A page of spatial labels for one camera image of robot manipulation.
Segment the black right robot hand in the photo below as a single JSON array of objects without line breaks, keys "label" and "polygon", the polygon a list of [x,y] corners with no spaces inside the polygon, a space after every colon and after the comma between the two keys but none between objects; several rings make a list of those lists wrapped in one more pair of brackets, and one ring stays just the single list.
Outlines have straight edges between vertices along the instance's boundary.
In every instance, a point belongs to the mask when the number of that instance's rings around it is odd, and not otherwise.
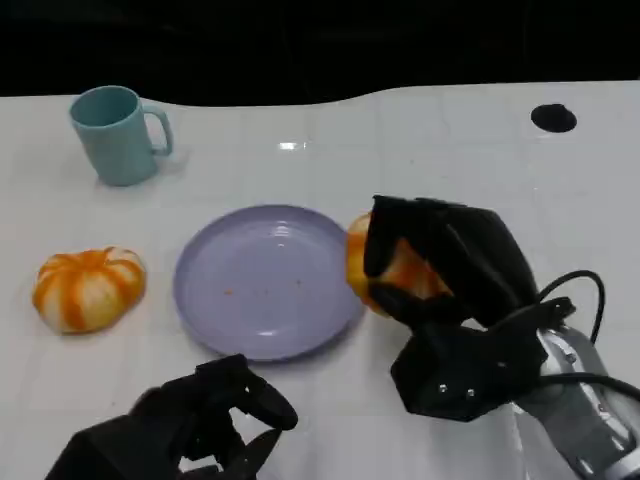
[{"label": "black right robot hand", "polygon": [[[421,299],[382,279],[401,241],[448,292]],[[489,328],[534,304],[538,295],[529,263],[497,213],[437,199],[375,196],[364,272],[375,305],[410,328],[467,319]]]}]

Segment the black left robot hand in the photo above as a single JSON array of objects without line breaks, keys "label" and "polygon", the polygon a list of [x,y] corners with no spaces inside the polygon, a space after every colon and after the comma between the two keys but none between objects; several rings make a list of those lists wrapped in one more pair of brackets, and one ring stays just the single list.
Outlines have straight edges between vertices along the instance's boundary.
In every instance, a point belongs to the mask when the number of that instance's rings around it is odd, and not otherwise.
[{"label": "black left robot hand", "polygon": [[[246,443],[231,410],[261,421],[268,430]],[[177,471],[179,479],[255,479],[284,431],[298,424],[289,401],[237,354],[196,367],[154,387],[129,412],[177,468],[184,458],[212,457],[214,465]]]}]

